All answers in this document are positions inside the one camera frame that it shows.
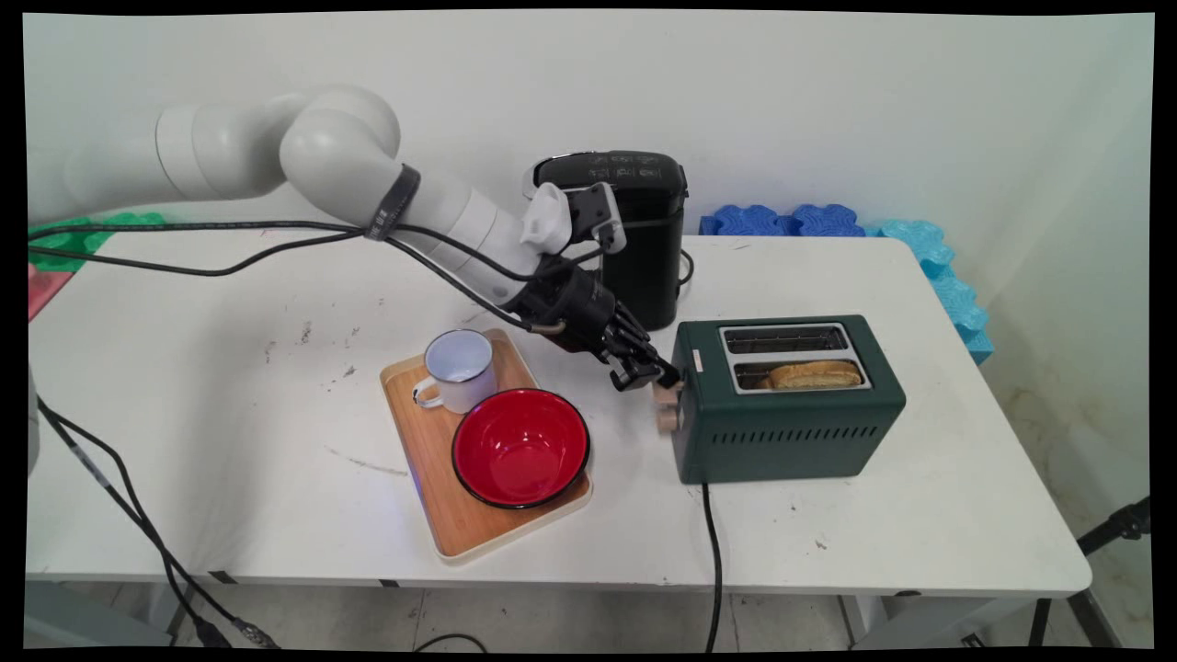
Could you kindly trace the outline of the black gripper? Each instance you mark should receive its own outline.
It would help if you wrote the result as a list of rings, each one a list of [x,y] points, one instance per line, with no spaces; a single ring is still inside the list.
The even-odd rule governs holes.
[[[610,380],[618,393],[656,383],[659,388],[680,385],[680,370],[664,360],[650,342],[650,335],[621,305],[601,277],[578,267],[568,258],[541,256],[539,269],[504,309],[532,327],[556,327],[547,339],[571,353],[604,356]]]

